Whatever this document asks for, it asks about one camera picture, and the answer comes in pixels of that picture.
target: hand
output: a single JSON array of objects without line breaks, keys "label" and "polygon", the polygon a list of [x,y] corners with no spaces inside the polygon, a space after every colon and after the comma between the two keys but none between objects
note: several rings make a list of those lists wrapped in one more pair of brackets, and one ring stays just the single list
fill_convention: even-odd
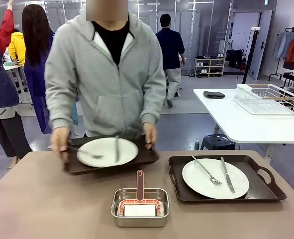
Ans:
[{"label": "hand", "polygon": [[54,129],[51,138],[51,144],[54,146],[54,151],[57,156],[65,163],[68,162],[68,153],[63,152],[67,150],[67,141],[70,130],[67,127],[60,127]]},{"label": "hand", "polygon": [[143,124],[143,132],[146,137],[146,148],[147,150],[154,147],[154,144],[157,142],[157,131],[154,124],[145,122]]}]

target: knife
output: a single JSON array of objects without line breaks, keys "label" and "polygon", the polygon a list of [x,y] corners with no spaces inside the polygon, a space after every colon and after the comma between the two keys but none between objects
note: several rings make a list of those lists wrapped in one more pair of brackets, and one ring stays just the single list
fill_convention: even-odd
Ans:
[{"label": "knife", "polygon": [[115,142],[115,145],[116,145],[116,163],[119,162],[119,136],[117,135],[116,138],[115,138],[116,142]]},{"label": "knife", "polygon": [[225,165],[225,162],[224,162],[224,158],[223,157],[221,157],[221,162],[222,162],[222,166],[223,166],[223,169],[224,169],[224,173],[225,173],[227,185],[228,185],[229,189],[231,190],[231,192],[233,194],[235,194],[235,190],[233,188],[233,185],[232,185],[230,176],[228,175],[228,172],[227,172],[226,165]]}]

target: metal tray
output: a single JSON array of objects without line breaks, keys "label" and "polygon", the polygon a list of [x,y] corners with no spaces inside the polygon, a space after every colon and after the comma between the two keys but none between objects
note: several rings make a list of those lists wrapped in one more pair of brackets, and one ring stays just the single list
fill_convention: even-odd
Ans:
[{"label": "metal tray", "polygon": [[136,188],[122,188],[115,192],[111,204],[111,214],[118,227],[130,228],[159,228],[167,222],[170,213],[169,198],[165,190],[161,188],[145,188],[144,199],[156,199],[161,205],[161,215],[156,217],[124,217],[118,215],[118,206],[122,200],[136,199]]},{"label": "metal tray", "polygon": [[[106,137],[111,137],[111,136],[75,138],[75,139],[69,140],[68,144],[70,146],[80,148],[82,145],[84,145],[87,142],[90,142],[98,138],[106,138]],[[123,136],[120,136],[120,137],[128,139],[137,145],[139,152],[137,157],[134,160],[124,165],[106,167],[106,168],[95,168],[95,167],[90,167],[81,163],[77,158],[77,153],[73,150],[68,149],[67,152],[69,154],[69,162],[64,164],[64,170],[72,175],[81,175],[81,174],[87,174],[87,173],[94,173],[98,171],[117,173],[119,172],[119,169],[123,170],[123,169],[136,168],[140,165],[154,163],[159,159],[159,156],[155,151],[153,150],[148,151],[145,148],[145,138],[143,136],[138,139],[132,139],[132,138],[123,137]]]},{"label": "metal tray", "polygon": [[[259,166],[251,157],[247,155],[206,155],[196,156],[196,158],[220,159],[223,157],[228,162],[240,169],[248,178],[250,187],[246,195],[238,199],[212,199],[203,196],[192,190],[182,177],[183,167],[192,161],[191,156],[176,156],[169,158],[169,175],[174,185],[177,198],[183,203],[245,203],[245,202],[277,202],[286,198],[286,194],[277,186],[275,178],[270,170]],[[266,183],[263,176],[258,171],[265,171],[271,178],[270,183]]]}]

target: black tray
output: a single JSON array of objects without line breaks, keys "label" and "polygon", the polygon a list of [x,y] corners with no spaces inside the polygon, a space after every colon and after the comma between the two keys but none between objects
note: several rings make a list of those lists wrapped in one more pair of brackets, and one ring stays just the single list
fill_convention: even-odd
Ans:
[{"label": "black tray", "polygon": [[[183,180],[182,169],[192,161],[191,156],[176,156],[169,158],[169,175],[173,182],[177,198],[184,203],[230,203],[230,202],[277,202],[286,198],[286,194],[277,186],[273,174],[267,168],[259,166],[251,157],[247,155],[205,155],[195,156],[200,158],[220,159],[223,157],[228,162],[240,169],[248,178],[250,187],[246,195],[237,199],[212,199],[203,196],[191,189]],[[271,178],[267,184],[265,179],[257,172],[265,171]]]},{"label": "black tray", "polygon": [[[110,136],[76,138],[76,139],[69,140],[68,144],[70,146],[79,148],[83,144],[89,141],[92,141],[94,139],[99,139],[99,138],[106,138],[106,137],[110,137]],[[120,138],[128,139],[137,145],[138,155],[132,161],[126,164],[114,166],[114,167],[95,168],[95,167],[90,167],[81,163],[77,158],[77,153],[73,150],[68,149],[67,151],[69,153],[69,162],[64,164],[64,170],[72,175],[80,175],[80,174],[87,174],[87,173],[93,173],[93,172],[113,172],[113,171],[119,172],[119,169],[136,168],[140,165],[154,163],[159,159],[159,156],[155,151],[153,150],[148,151],[145,148],[145,138],[143,136],[138,139],[132,139],[132,138],[127,138],[123,136],[120,136]]]}]

